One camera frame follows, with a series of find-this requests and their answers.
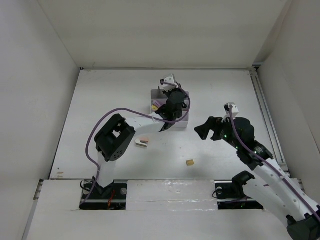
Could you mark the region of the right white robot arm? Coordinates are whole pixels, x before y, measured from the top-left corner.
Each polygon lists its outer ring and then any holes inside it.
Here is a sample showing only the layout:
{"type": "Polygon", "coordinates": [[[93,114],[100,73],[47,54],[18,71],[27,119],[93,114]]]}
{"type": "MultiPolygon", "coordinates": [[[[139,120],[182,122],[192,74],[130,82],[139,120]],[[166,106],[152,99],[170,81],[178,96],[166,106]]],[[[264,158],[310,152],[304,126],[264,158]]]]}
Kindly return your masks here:
{"type": "Polygon", "coordinates": [[[223,140],[236,149],[249,170],[234,176],[229,183],[218,183],[213,192],[218,200],[253,199],[276,216],[293,240],[320,238],[320,205],[307,196],[281,169],[271,152],[255,139],[251,122],[242,117],[209,117],[195,132],[206,140],[223,140]]]}

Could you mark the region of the pink white mini stapler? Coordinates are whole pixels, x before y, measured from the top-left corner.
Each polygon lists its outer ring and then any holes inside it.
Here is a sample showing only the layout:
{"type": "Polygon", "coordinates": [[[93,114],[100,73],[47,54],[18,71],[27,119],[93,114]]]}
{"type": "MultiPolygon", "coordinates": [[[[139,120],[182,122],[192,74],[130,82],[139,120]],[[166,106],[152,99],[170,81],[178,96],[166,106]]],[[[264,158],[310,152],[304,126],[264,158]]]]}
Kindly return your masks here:
{"type": "Polygon", "coordinates": [[[147,148],[149,144],[149,138],[146,136],[140,136],[135,139],[135,144],[138,147],[147,148]]]}

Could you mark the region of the pink highlighter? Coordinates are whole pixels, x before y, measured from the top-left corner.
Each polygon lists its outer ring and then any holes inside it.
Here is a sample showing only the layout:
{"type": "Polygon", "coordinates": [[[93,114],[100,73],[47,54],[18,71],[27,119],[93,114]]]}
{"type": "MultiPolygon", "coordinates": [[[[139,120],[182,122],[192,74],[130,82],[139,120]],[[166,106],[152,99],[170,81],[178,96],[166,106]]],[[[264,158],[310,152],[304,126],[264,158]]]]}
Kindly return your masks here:
{"type": "Polygon", "coordinates": [[[163,103],[158,100],[153,100],[152,105],[156,106],[157,108],[160,108],[163,105],[163,103]]]}

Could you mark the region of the small tan eraser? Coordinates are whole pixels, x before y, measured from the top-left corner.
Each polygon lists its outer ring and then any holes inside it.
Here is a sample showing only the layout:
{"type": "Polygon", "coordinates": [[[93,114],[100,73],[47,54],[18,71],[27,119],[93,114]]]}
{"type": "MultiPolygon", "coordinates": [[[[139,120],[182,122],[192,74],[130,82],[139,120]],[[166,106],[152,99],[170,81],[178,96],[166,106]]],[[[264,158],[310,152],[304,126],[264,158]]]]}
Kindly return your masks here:
{"type": "Polygon", "coordinates": [[[186,165],[189,167],[189,166],[193,166],[195,164],[194,160],[193,159],[190,159],[190,160],[187,160],[186,161],[186,165]]]}

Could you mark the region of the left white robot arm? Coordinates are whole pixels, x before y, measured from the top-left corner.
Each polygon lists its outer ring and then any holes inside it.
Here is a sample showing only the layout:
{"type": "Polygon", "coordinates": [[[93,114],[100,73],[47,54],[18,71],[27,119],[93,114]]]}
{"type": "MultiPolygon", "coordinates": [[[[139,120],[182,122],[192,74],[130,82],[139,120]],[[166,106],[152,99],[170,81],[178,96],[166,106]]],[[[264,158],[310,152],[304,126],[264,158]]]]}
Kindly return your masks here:
{"type": "Polygon", "coordinates": [[[97,174],[91,191],[100,198],[111,194],[113,179],[107,170],[112,169],[112,162],[118,160],[127,150],[133,138],[146,134],[167,131],[174,124],[186,117],[183,108],[190,109],[185,104],[189,95],[180,88],[163,91],[167,96],[166,103],[150,115],[133,111],[138,117],[124,118],[120,114],[113,115],[94,137],[96,150],[104,157],[105,164],[97,166],[97,174]]]}

